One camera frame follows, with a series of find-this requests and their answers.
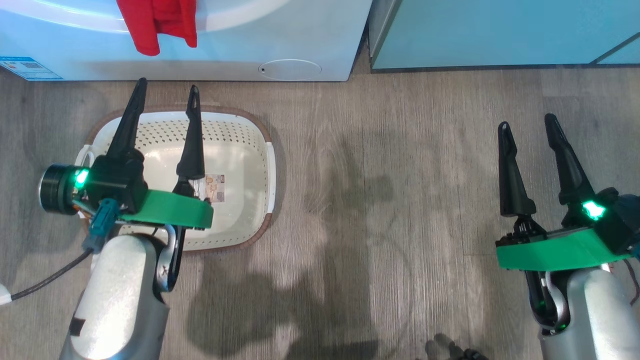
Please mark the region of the white basket brown rim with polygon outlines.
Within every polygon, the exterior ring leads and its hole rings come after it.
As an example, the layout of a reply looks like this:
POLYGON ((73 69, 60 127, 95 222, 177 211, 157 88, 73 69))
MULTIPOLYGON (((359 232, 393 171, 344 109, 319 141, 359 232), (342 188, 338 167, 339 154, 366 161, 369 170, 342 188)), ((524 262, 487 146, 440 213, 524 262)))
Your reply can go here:
MULTIPOLYGON (((225 175, 225 202, 211 203, 211 228, 188 230, 185 252, 247 248, 269 228, 277 172, 272 137, 263 123, 241 109, 206 105, 201 110, 205 174, 225 175)), ((188 129, 179 107, 156 108, 139 118, 135 147, 144 157, 150 189, 172 191, 188 129)))

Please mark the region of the white front-load washing machine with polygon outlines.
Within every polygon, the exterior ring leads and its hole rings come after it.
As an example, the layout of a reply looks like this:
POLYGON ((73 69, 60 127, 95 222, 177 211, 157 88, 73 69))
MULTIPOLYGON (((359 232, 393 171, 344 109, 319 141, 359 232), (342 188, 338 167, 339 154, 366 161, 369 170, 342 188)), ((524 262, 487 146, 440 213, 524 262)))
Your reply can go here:
POLYGON ((158 35, 135 48, 116 0, 0 0, 0 56, 29 57, 62 81, 271 81, 259 66, 300 59, 350 77, 373 0, 197 0, 198 45, 158 35))

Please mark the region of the printed basket label sticker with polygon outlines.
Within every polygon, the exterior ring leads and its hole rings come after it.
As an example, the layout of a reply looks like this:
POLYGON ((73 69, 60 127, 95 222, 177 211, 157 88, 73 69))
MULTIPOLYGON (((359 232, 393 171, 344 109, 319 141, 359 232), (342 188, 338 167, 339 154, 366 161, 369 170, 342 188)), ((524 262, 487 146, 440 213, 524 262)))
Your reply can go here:
POLYGON ((226 176, 224 174, 208 173, 197 180, 190 180, 194 195, 210 204, 226 202, 226 176))

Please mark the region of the pale green cabinet front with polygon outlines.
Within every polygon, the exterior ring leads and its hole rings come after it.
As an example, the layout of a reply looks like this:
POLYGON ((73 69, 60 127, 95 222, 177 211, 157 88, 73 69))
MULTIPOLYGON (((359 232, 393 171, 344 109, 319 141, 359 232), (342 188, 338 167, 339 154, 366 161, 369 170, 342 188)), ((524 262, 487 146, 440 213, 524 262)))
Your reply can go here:
POLYGON ((640 0, 374 0, 375 70, 640 65, 640 0))

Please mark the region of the round white filter cover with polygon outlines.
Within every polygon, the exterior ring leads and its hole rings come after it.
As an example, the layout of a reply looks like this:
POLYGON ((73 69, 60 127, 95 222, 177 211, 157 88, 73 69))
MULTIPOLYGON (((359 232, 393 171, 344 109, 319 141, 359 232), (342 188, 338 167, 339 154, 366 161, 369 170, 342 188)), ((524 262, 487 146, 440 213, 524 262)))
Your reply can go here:
POLYGON ((303 59, 277 59, 261 64, 258 72, 272 81, 301 82, 320 75, 322 68, 317 63, 303 59))

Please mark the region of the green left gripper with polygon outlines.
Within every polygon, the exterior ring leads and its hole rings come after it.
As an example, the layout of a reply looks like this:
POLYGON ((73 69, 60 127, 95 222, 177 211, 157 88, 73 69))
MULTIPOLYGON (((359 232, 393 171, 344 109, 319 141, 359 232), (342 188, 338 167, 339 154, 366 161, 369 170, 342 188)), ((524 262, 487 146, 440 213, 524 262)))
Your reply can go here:
MULTIPOLYGON (((135 84, 106 157, 144 161, 144 155, 136 148, 136 141, 140 116, 146 107, 146 95, 147 79, 142 77, 135 84)), ((149 189, 138 212, 119 215, 121 223, 211 228, 214 209, 210 203, 196 196, 195 186, 191 182, 205 177, 201 95, 197 85, 190 87, 185 114, 189 124, 182 156, 176 167, 179 180, 176 183, 177 192, 149 189)))

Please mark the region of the blue energy label sticker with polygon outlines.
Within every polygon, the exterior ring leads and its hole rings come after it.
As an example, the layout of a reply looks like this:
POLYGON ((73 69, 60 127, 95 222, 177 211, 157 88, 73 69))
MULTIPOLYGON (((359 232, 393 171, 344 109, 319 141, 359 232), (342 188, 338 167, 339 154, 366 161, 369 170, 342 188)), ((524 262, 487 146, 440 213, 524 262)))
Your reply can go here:
POLYGON ((0 55, 0 66, 27 81, 62 81, 63 78, 31 57, 0 55))

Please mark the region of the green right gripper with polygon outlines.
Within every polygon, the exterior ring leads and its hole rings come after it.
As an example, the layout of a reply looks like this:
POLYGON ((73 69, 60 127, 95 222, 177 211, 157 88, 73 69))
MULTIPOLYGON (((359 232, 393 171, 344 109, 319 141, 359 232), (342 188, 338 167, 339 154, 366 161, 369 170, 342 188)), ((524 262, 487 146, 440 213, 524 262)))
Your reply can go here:
MULTIPOLYGON (((555 156, 560 205, 593 200, 594 189, 557 116, 545 114, 544 125, 548 145, 555 156)), ((498 125, 497 137, 500 215, 507 218, 534 215, 537 207, 525 190, 517 162, 518 148, 507 121, 498 125)), ((514 231, 496 241, 495 249, 500 268, 526 272, 595 268, 631 257, 612 254, 590 227, 546 231, 532 218, 518 218, 514 231)))

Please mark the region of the red garment white band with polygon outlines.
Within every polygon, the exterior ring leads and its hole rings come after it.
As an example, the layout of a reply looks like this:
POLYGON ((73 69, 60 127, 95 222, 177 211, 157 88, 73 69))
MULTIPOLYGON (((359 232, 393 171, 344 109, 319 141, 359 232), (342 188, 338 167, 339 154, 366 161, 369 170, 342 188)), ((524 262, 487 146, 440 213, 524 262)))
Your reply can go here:
POLYGON ((142 55, 160 54, 161 34, 197 47, 197 0, 116 0, 116 4, 135 49, 142 55))

